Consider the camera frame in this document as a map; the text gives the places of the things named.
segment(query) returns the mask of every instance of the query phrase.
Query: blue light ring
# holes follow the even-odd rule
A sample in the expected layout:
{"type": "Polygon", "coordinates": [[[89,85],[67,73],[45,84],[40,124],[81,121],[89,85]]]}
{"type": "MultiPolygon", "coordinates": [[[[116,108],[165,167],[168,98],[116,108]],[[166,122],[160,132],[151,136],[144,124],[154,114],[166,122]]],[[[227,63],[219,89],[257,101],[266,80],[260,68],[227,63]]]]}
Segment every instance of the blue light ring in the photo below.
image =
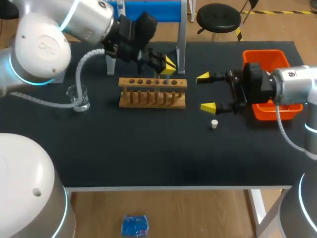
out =
{"type": "Polygon", "coordinates": [[[313,221],[311,220],[310,216],[308,215],[308,212],[306,211],[306,208],[304,206],[304,202],[303,202],[303,198],[302,198],[302,182],[303,182],[303,178],[304,175],[302,176],[300,182],[299,182],[299,186],[298,186],[298,197],[299,197],[299,203],[301,205],[302,211],[308,221],[308,223],[312,226],[312,228],[315,230],[315,232],[317,232],[317,227],[316,225],[313,223],[313,221]]]}
{"type": "Polygon", "coordinates": [[[33,86],[44,86],[44,85],[47,85],[47,84],[52,83],[54,81],[54,79],[50,79],[49,81],[46,81],[44,83],[33,83],[33,82],[29,82],[29,81],[21,78],[20,75],[18,75],[17,72],[13,68],[11,54],[9,55],[9,64],[10,64],[10,68],[11,68],[12,72],[15,74],[15,76],[17,76],[20,80],[22,80],[23,82],[25,82],[27,84],[31,84],[33,86]]]}
{"type": "Polygon", "coordinates": [[[316,129],[312,129],[311,127],[309,127],[307,124],[305,124],[305,127],[307,130],[313,132],[313,133],[317,133],[317,130],[316,129]]]}
{"type": "Polygon", "coordinates": [[[65,187],[63,187],[63,188],[64,188],[65,200],[66,200],[66,202],[65,202],[65,211],[64,211],[63,218],[61,219],[61,222],[60,222],[57,230],[55,231],[54,235],[52,236],[52,238],[56,238],[56,236],[58,235],[58,232],[60,231],[60,229],[61,229],[61,227],[62,227],[62,225],[63,225],[63,223],[65,221],[65,218],[66,218],[66,213],[67,213],[67,208],[68,208],[68,197],[67,197],[67,192],[66,192],[65,187]]]}
{"type": "Polygon", "coordinates": [[[70,8],[70,10],[69,10],[69,12],[68,12],[68,14],[67,14],[67,16],[65,17],[63,23],[62,23],[62,24],[60,25],[60,27],[59,27],[59,29],[60,29],[61,31],[65,30],[66,26],[69,24],[69,22],[70,22],[72,16],[74,15],[74,13],[75,13],[75,11],[76,11],[76,8],[77,8],[79,2],[80,2],[80,0],[75,0],[75,1],[74,1],[74,3],[73,3],[73,5],[71,6],[71,8],[70,8]]]}

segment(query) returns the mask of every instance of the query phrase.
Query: blue object on floor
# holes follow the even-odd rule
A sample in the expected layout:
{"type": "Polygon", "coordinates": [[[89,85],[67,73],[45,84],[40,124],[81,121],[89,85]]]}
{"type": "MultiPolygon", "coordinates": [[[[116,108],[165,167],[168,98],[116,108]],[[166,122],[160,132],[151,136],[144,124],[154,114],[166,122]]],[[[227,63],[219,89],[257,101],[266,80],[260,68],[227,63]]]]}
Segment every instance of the blue object on floor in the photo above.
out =
{"type": "Polygon", "coordinates": [[[149,231],[147,216],[125,216],[121,227],[121,235],[128,237],[145,237],[149,231]]]}

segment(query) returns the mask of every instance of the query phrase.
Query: white cable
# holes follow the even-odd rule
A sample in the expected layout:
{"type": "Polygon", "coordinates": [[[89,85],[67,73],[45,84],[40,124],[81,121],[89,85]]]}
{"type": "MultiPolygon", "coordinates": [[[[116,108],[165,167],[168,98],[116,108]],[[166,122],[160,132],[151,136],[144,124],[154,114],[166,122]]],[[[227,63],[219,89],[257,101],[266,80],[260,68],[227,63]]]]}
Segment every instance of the white cable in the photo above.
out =
{"type": "Polygon", "coordinates": [[[91,58],[92,56],[96,56],[96,55],[104,55],[105,54],[105,50],[104,49],[97,49],[97,50],[92,50],[88,53],[86,53],[81,60],[79,61],[77,68],[76,68],[76,88],[77,88],[77,95],[78,95],[78,99],[76,100],[76,102],[71,103],[71,104],[60,104],[60,103],[51,103],[51,102],[47,102],[41,99],[37,99],[34,97],[31,97],[29,95],[23,94],[23,93],[18,93],[18,92],[13,92],[10,93],[13,96],[19,97],[19,98],[23,98],[26,100],[29,100],[31,102],[34,103],[38,103],[38,104],[42,104],[45,106],[49,106],[49,107],[54,107],[54,108],[74,108],[79,106],[82,102],[83,102],[83,92],[81,89],[81,79],[80,79],[80,74],[81,74],[81,70],[84,66],[84,64],[86,63],[86,61],[91,58]]]}
{"type": "Polygon", "coordinates": [[[294,147],[295,149],[299,150],[299,151],[302,151],[304,152],[304,148],[302,147],[299,147],[298,145],[295,145],[291,140],[290,138],[288,138],[288,136],[286,135],[286,132],[284,131],[284,128],[283,128],[283,124],[282,124],[282,120],[281,120],[281,116],[280,116],[280,113],[279,113],[279,106],[276,105],[276,117],[277,117],[277,123],[278,123],[278,127],[284,137],[284,139],[287,141],[287,143],[289,143],[292,147],[294,147]]]}

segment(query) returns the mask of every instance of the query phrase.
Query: stool seat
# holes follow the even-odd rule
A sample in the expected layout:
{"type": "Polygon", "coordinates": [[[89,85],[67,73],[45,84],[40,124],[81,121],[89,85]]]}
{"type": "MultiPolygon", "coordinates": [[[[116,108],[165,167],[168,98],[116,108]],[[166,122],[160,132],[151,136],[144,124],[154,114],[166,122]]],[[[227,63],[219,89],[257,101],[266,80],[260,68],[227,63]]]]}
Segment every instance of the stool seat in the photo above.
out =
{"type": "Polygon", "coordinates": [[[221,3],[211,3],[198,10],[197,23],[207,31],[228,33],[239,27],[241,16],[231,6],[221,3]]]}
{"type": "Polygon", "coordinates": [[[19,18],[18,8],[9,0],[0,0],[0,19],[10,20],[19,18]]]}

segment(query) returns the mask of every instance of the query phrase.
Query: clear plastic cup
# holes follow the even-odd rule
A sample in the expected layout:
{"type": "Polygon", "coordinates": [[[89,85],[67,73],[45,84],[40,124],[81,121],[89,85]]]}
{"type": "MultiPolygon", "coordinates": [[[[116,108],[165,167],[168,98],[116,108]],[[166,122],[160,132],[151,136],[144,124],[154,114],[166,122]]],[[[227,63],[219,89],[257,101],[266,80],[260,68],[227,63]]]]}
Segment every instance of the clear plastic cup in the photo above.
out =
{"type": "MultiPolygon", "coordinates": [[[[74,110],[79,112],[79,113],[82,113],[82,112],[85,112],[89,109],[90,107],[90,103],[89,103],[89,99],[88,99],[88,94],[87,94],[87,88],[82,85],[81,86],[81,89],[82,89],[82,92],[83,92],[83,102],[77,106],[77,107],[74,107],[74,110]]],[[[67,97],[70,98],[71,102],[74,103],[77,101],[78,99],[78,94],[77,94],[77,88],[76,88],[76,85],[72,85],[70,86],[68,89],[67,89],[67,92],[66,92],[66,95],[67,97]]]]}

